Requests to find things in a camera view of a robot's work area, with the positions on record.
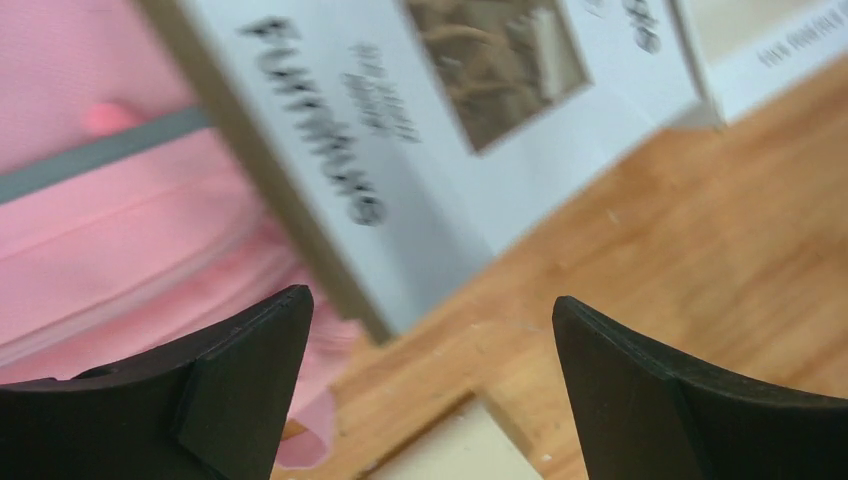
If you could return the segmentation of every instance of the black rubber piece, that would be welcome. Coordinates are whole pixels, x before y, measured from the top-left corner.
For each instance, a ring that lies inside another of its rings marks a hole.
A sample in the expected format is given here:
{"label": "black rubber piece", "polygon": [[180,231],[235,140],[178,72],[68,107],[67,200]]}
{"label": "black rubber piece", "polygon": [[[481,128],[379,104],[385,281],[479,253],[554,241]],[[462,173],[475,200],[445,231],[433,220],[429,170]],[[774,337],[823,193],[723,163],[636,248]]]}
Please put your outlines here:
{"label": "black rubber piece", "polygon": [[848,400],[722,369],[571,297],[553,322],[591,480],[848,478]]}
{"label": "black rubber piece", "polygon": [[290,287],[74,379],[0,386],[0,478],[267,480],[312,306]]}

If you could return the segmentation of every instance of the pink fabric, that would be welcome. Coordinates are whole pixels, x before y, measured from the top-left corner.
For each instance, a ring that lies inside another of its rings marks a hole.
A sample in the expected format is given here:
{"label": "pink fabric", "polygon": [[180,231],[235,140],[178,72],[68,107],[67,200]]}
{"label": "pink fabric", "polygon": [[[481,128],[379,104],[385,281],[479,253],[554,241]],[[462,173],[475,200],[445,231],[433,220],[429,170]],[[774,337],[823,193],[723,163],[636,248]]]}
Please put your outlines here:
{"label": "pink fabric", "polygon": [[[126,0],[0,0],[0,65],[0,174],[195,102]],[[70,378],[312,286],[290,410],[309,431],[277,460],[327,455],[328,385],[358,325],[338,318],[214,131],[0,205],[0,225],[0,383]]]}

